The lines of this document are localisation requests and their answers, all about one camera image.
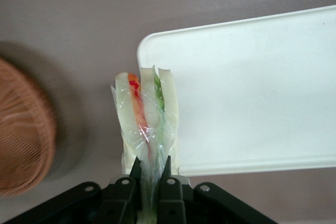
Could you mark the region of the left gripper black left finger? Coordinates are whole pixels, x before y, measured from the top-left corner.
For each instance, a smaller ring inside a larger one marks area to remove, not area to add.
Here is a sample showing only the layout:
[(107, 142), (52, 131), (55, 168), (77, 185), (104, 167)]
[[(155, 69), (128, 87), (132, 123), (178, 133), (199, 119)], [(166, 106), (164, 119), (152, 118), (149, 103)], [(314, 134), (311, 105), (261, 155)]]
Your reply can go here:
[(135, 159), (129, 175), (123, 175), (103, 190), (100, 223), (136, 223), (141, 209), (141, 162)]

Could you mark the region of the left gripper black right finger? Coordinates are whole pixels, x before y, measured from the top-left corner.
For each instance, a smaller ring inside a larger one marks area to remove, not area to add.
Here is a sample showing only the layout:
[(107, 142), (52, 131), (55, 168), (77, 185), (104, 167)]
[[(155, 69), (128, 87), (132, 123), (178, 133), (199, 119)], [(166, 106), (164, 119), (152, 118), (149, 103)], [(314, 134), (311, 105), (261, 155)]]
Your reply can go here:
[(168, 156), (159, 182), (157, 222), (159, 224), (187, 223), (182, 183), (171, 173), (171, 157)]

